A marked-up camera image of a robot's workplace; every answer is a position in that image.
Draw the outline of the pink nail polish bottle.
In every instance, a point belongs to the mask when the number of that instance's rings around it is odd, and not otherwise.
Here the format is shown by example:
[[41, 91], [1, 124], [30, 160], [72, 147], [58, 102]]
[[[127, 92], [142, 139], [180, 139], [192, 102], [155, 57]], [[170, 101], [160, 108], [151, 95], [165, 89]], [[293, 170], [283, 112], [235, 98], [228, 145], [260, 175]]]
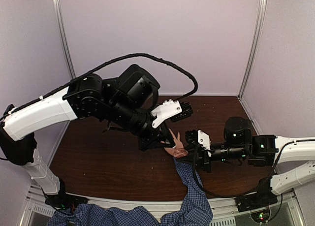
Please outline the pink nail polish bottle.
[[173, 157], [182, 158], [188, 155], [188, 151], [185, 148], [174, 148]]

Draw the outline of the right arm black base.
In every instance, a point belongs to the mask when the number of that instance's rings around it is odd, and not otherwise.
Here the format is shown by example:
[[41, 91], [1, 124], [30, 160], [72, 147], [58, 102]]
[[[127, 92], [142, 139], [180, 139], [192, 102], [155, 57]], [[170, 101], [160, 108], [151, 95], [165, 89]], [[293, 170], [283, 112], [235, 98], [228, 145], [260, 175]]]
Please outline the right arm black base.
[[239, 196], [236, 198], [236, 205], [238, 212], [251, 211], [268, 205], [275, 204], [278, 202], [276, 195], [270, 194], [249, 194], [244, 196]]

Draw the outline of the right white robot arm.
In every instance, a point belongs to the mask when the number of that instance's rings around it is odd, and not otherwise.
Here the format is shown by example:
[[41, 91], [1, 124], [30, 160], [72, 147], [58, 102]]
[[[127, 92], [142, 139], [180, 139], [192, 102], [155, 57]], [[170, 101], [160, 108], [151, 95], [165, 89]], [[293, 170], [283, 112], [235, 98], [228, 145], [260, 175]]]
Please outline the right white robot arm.
[[253, 189], [256, 193], [252, 202], [257, 207], [264, 206], [271, 195], [281, 195], [315, 179], [314, 137], [253, 135], [251, 121], [242, 117], [230, 117], [223, 136], [224, 142], [212, 143], [201, 130], [187, 131], [188, 155], [177, 160], [208, 173], [215, 161], [238, 160], [255, 167], [271, 166], [269, 175]]

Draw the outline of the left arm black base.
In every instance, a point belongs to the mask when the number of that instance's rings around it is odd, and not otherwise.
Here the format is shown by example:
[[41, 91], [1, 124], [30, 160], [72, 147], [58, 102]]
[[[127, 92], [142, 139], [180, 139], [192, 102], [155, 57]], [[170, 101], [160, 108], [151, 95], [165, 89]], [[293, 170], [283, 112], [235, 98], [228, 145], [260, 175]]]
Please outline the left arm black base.
[[57, 209], [75, 209], [80, 204], [88, 203], [88, 199], [86, 197], [70, 194], [66, 194], [63, 197], [59, 195], [46, 195], [45, 203]]

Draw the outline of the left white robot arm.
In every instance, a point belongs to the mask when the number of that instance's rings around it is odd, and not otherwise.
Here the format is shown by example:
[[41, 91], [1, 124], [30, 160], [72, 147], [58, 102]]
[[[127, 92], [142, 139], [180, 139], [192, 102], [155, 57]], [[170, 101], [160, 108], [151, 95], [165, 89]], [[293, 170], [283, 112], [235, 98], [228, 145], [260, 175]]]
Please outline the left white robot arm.
[[22, 166], [51, 195], [55, 204], [67, 208], [71, 198], [64, 192], [63, 182], [42, 160], [34, 133], [64, 121], [95, 117], [136, 135], [142, 151], [174, 147], [166, 120], [180, 114], [182, 108], [177, 100], [158, 104], [159, 88], [157, 80], [138, 65], [111, 79], [94, 73], [85, 75], [24, 108], [8, 106], [0, 124], [0, 147], [11, 163]]

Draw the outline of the mannequin hand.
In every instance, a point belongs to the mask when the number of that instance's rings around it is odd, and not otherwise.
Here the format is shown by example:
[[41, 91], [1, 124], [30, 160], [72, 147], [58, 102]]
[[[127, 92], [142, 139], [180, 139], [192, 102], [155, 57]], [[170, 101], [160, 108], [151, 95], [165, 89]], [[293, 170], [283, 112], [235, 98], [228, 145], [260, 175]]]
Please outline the mannequin hand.
[[[174, 140], [175, 140], [176, 146], [174, 148], [184, 148], [183, 143], [180, 141], [180, 133], [177, 133], [177, 135], [175, 135], [172, 130], [170, 130], [170, 131], [173, 134], [173, 137], [175, 138]], [[173, 156], [174, 148], [164, 148], [164, 150], [168, 154]]]

